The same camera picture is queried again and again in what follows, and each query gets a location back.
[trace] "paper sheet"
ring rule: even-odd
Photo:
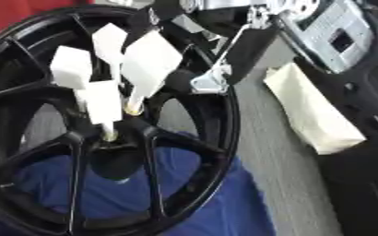
[[[366,140],[303,74],[290,63],[265,79],[297,135],[320,155],[340,152]]]

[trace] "blue cloth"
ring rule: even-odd
[[[190,151],[158,148],[157,166],[162,194],[168,196],[176,192],[187,182],[198,163],[199,157]],[[44,206],[66,212],[70,169],[68,156],[48,159],[21,171],[18,185],[33,193]],[[103,179],[90,169],[86,176],[81,209],[88,218],[127,216],[149,207],[149,188],[144,170],[132,175],[127,183]],[[275,232],[251,174],[236,159],[216,194],[190,218],[162,235],[272,236]]]

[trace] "floor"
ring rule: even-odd
[[[250,75],[236,86],[242,113],[238,153],[265,194],[278,236],[340,236],[315,156],[289,129],[282,109],[262,83],[263,68],[283,65],[290,58],[289,50],[277,41]],[[164,127],[194,130],[178,103],[168,103],[163,112]],[[39,132],[51,126],[52,131]],[[61,134],[61,120],[53,109],[44,107],[31,130],[36,132],[27,136],[28,143],[40,143],[44,138]]]

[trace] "black wheel rim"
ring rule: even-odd
[[[8,225],[47,235],[152,235],[189,217],[219,188],[239,137],[239,110],[233,88],[225,96],[176,95],[165,88],[147,102],[144,117],[116,124],[134,137],[145,154],[151,207],[127,218],[93,219],[79,214],[82,180],[89,164],[87,156],[100,143],[99,130],[77,111],[69,89],[50,84],[47,65],[57,46],[90,50],[93,30],[108,22],[127,29],[127,18],[134,12],[112,6],[62,8],[29,18],[0,33],[0,219]],[[186,60],[182,67],[201,73],[213,62],[214,55],[203,39],[172,24],[165,24],[162,32],[176,48],[192,52],[193,55],[185,57],[193,56],[196,60]],[[107,68],[95,56],[92,59],[92,79],[95,79],[104,75]],[[156,126],[161,105],[171,98],[177,99],[191,114],[199,139]],[[44,103],[62,114],[67,133],[18,153],[19,141],[30,118]],[[162,199],[159,193],[155,147],[184,148],[201,156],[201,165],[187,185],[168,199]],[[70,155],[73,163],[67,214],[30,201],[29,195],[10,184],[15,170],[61,154]]]

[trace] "wheel hub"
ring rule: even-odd
[[[57,9],[29,18],[0,33],[0,220],[19,230],[41,235],[153,235],[185,220],[218,189],[235,154],[239,110],[233,88],[227,95],[180,95],[161,90],[147,100],[145,112],[116,123],[118,139],[102,140],[97,126],[77,109],[70,89],[50,83],[48,64],[60,45],[92,49],[91,34],[108,22],[128,28],[135,10],[112,6]],[[182,69],[199,75],[216,58],[207,41],[166,23],[161,32],[184,53]],[[93,56],[92,80],[108,77],[107,65]],[[199,137],[157,127],[163,104],[178,100],[194,120]],[[34,149],[19,151],[28,123],[43,104],[62,114],[67,132]],[[155,149],[182,148],[200,157],[198,170],[176,193],[159,192]],[[67,155],[73,166],[67,213],[36,203],[12,183],[14,174],[33,163]],[[148,177],[150,208],[133,216],[95,219],[80,209],[85,170],[124,180],[142,169]]]

